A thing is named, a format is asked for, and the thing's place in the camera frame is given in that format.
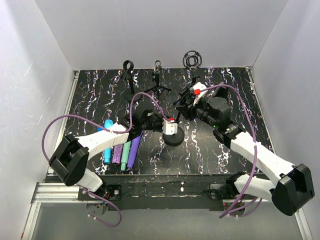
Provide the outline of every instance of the metal frame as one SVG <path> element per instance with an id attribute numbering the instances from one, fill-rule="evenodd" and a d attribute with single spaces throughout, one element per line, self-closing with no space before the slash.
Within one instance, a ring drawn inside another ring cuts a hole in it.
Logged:
<path id="1" fill-rule="evenodd" d="M 251 69 L 249 67 L 247 67 L 246 71 L 248 73 L 254 94 L 256 96 L 256 101 L 257 101 L 258 106 L 261 110 L 261 105 L 260 105 L 258 97 L 257 97 L 257 92 L 256 92 L 255 84 L 254 84 L 254 81 L 252 78 Z M 74 96 L 77 82 L 78 82 L 78 77 L 79 77 L 79 71 L 75 73 L 74 81 L 72 83 L 72 87 L 70 90 L 70 94 L 69 94 L 69 98 L 68 98 L 68 101 L 66 104 L 64 114 L 68 114 L 70 111 L 71 103 L 72 103 L 73 96 Z M 272 148 L 275 151 L 274 145 L 272 143 L 270 133 L 269 133 L 269 130 L 268 130 L 268 127 L 267 127 L 262 110 L 261 110 L 261 114 L 262 114 L 263 122 L 265 124 L 265 128 L 267 130 Z M 60 131 L 59 131 L 57 141 L 55 144 L 55 149 L 57 148 L 58 144 L 60 143 L 60 141 L 63 137 L 66 122 L 67 122 L 67 118 L 64 118 L 62 120 L 62 123 L 60 126 Z M 48 176 L 49 177 L 53 176 L 52 168 L 49 168 Z M 26 221 L 22 240 L 31 240 L 32 239 L 42 203 L 96 203 L 96 201 L 78 200 L 79 189 L 80 188 L 78 186 L 67 187 L 63 183 L 38 183 L 35 188 L 34 195 L 32 198 L 32 204 L 31 204 L 31 208 L 30 208 L 30 212 L 29 212 L 27 221 Z M 231 200 L 231 199 L 224 200 L 223 202 L 224 203 L 231 203 L 231 202 L 233 202 L 233 200 Z M 312 240 L 313 238 L 312 238 L 308 223 L 306 221 L 303 209 L 300 209 L 297 213 L 295 213 L 295 218 L 296 218 L 299 230 L 301 232 L 302 239 L 303 240 Z"/>

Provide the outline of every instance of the black marble table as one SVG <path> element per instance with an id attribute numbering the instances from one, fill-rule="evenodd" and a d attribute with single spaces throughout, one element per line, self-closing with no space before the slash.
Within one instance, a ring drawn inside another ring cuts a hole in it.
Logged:
<path id="1" fill-rule="evenodd" d="M 136 92 L 144 91 L 155 85 L 152 81 L 153 69 L 135 69 L 133 71 Z M 120 79 L 121 70 L 82 70 L 80 71 L 72 100 L 70 114 L 80 115 L 103 125 L 107 119 L 120 120 L 129 112 L 129 104 L 123 98 L 128 84 Z M 257 140 L 272 149 L 266 126 L 261 115 L 256 96 L 245 68 L 200 68 L 197 70 L 200 81 L 207 86 L 225 82 L 234 86 L 247 107 L 251 122 L 257 134 Z M 173 102 L 179 92 L 190 86 L 191 73 L 182 68 L 162 69 L 160 84 L 171 88 L 159 99 L 165 114 L 176 117 L 178 112 Z M 244 111 L 233 92 L 229 93 L 232 117 L 250 130 Z M 148 98 L 137 102 L 135 108 L 152 109 Z M 184 130 L 184 142 L 177 147 L 167 146 L 158 132 L 145 131 L 140 142 L 132 171 L 120 171 L 120 166 L 103 164 L 103 153 L 94 156 L 87 167 L 101 175 L 108 174 L 233 174 L 238 171 L 250 172 L 252 164 L 241 155 L 228 150 L 215 140 L 213 129 L 196 119 L 186 121 L 180 118 L 179 126 Z M 69 118 L 65 134 L 84 136 L 95 133 L 97 129 L 81 120 Z"/>

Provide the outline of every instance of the glittery purple roll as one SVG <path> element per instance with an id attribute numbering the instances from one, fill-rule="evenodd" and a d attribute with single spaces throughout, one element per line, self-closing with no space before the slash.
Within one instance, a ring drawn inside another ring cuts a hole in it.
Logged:
<path id="1" fill-rule="evenodd" d="M 121 161 L 121 154 L 122 154 L 122 148 L 124 147 L 123 144 L 115 145 L 113 148 L 113 154 L 112 154 L 112 163 L 113 164 L 120 164 Z"/>

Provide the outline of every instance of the blue tube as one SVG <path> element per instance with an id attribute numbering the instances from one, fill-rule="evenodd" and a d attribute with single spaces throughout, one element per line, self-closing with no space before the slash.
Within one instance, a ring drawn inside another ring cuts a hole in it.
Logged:
<path id="1" fill-rule="evenodd" d="M 108 119 L 104 122 L 104 127 L 107 129 L 107 128 L 110 128 L 113 124 L 114 122 L 111 119 Z M 110 159 L 111 159 L 111 148 L 108 148 L 104 150 L 103 163 L 110 164 Z"/>

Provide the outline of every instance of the robotic arm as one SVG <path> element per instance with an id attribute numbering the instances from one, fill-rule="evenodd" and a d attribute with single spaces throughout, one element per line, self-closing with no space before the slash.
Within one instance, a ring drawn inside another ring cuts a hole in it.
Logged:
<path id="1" fill-rule="evenodd" d="M 198 82 L 190 89 L 184 88 L 176 103 L 176 109 L 187 119 L 195 118 L 213 127 L 213 135 L 226 147 L 244 156 L 253 163 L 255 143 L 251 135 L 231 119 L 228 88 L 218 87 L 208 99 L 207 87 Z M 295 166 L 283 160 L 270 150 L 256 143 L 259 168 L 270 180 L 252 178 L 244 194 L 266 199 L 285 215 L 292 216 L 298 209 L 315 196 L 310 169 L 304 164 Z M 245 187 L 249 175 L 239 172 L 226 181 L 226 185 L 217 189 L 216 194 L 237 196 Z"/>
<path id="2" fill-rule="evenodd" d="M 108 128 L 110 132 L 98 131 L 80 137 L 66 135 L 50 158 L 49 165 L 66 186 L 78 185 L 100 197 L 106 196 L 107 184 L 86 168 L 88 160 L 107 148 L 133 140 L 144 130 L 160 132 L 164 136 L 172 136 L 178 131 L 178 124 L 173 118 L 169 122 L 152 110 L 144 110 L 142 114 L 136 111 L 132 122 L 133 126 L 127 133 L 114 132 L 125 132 L 129 128 L 128 116 Z"/>

